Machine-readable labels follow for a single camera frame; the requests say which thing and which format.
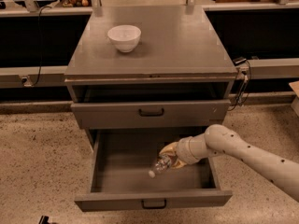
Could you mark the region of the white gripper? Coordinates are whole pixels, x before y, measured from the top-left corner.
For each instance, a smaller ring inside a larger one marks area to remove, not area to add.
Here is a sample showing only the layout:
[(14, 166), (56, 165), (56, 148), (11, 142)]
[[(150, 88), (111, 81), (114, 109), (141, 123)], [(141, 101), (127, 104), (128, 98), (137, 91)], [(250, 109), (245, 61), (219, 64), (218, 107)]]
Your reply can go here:
[(211, 157), (215, 154), (213, 149), (206, 145), (205, 137), (199, 134), (195, 137), (186, 137), (180, 139), (178, 142), (173, 142), (159, 152), (159, 156), (178, 156), (178, 160), (171, 165), (172, 169), (179, 169), (187, 164), (192, 165), (199, 162), (201, 159)]

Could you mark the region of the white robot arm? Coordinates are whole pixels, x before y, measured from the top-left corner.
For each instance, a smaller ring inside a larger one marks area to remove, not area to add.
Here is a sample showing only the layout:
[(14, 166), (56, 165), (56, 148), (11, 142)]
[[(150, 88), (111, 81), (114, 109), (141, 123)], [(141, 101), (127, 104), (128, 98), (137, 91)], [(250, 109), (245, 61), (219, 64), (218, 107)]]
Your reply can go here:
[(208, 157), (225, 154), (244, 162), (296, 201), (299, 201), (299, 164), (244, 141), (227, 127), (214, 124), (205, 132), (170, 143), (159, 153), (151, 176), (169, 168), (193, 165)]

